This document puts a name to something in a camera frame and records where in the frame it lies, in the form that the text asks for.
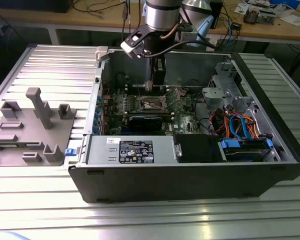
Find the table leg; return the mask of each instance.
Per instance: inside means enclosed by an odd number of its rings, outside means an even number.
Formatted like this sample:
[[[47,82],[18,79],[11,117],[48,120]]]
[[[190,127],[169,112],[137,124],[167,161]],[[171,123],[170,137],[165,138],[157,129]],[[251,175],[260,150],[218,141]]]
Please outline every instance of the table leg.
[[[60,41],[59,41],[59,38],[58,38],[58,35],[57,35],[56,28],[52,27],[52,26],[49,26],[47,28],[47,30],[49,32],[49,36],[50,36],[52,45],[60,45]]]

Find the floor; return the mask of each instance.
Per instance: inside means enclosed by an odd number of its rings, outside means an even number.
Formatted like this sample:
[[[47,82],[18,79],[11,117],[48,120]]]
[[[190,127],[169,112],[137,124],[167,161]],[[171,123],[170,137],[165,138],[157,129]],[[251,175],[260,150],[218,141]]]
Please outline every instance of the floor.
[[[22,27],[15,29],[30,44],[51,44],[46,29]],[[27,46],[11,28],[4,27],[3,31],[4,37],[0,38],[0,84]],[[62,45],[118,47],[121,43],[121,34],[116,32],[58,30],[58,35]],[[242,52],[245,44],[245,41],[238,41],[235,46],[227,50],[229,52]],[[297,55],[287,44],[278,43],[270,43],[265,53],[273,56],[286,71],[290,69]],[[294,74],[293,80],[300,87],[300,68]]]

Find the blue latch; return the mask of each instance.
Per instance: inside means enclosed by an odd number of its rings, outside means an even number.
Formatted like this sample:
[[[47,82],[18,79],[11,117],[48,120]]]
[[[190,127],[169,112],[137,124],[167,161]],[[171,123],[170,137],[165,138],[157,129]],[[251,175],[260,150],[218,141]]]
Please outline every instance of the blue latch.
[[[67,148],[67,149],[65,150],[64,155],[65,155],[66,157],[76,156],[76,155],[77,155],[77,149]]]
[[[227,148],[241,148],[239,140],[237,139],[223,139],[221,142],[223,149]]]
[[[268,144],[269,148],[273,148],[274,147],[274,143],[271,141],[271,139],[267,139],[266,143]]]

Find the sticker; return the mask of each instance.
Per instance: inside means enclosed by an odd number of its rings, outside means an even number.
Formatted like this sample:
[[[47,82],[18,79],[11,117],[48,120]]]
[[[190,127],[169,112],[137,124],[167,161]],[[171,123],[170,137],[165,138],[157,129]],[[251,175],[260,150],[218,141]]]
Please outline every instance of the sticker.
[[[107,144],[119,144],[120,140],[121,140],[121,138],[118,138],[118,137],[107,137],[106,143]]]
[[[155,162],[153,147],[152,141],[120,141],[119,162],[153,164]]]

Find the black side panel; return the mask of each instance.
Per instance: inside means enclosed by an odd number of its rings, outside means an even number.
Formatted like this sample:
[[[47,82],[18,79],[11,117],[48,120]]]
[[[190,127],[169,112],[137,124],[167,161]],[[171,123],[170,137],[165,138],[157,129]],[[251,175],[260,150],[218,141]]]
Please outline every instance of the black side panel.
[[[300,144],[292,134],[288,126],[286,125],[285,121],[281,118],[276,108],[273,106],[271,101],[269,100],[268,96],[265,94],[264,90],[261,88],[257,80],[255,79],[254,75],[251,73],[243,59],[238,53],[232,53],[232,59],[236,62],[239,69],[241,70],[243,76],[245,77],[246,81],[252,88],[254,94],[258,98],[259,102],[261,103],[262,107],[264,108],[266,114],[271,119],[274,127],[280,133],[283,141],[291,151],[293,157],[300,163]]]
[[[69,168],[87,203],[258,197],[299,164]]]

